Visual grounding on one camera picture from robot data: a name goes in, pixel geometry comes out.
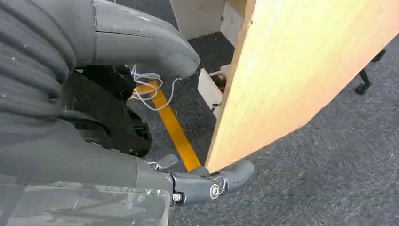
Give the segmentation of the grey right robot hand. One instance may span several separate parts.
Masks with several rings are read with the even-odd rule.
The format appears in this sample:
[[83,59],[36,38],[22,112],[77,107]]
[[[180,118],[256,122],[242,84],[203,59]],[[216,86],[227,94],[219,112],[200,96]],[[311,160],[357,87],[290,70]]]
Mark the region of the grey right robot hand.
[[200,63],[169,23],[106,0],[0,3],[0,182],[55,182],[161,189],[202,202],[244,186],[254,166],[241,160],[208,175],[159,173],[144,161],[85,142],[60,118],[56,99],[73,70],[154,61],[179,77]]

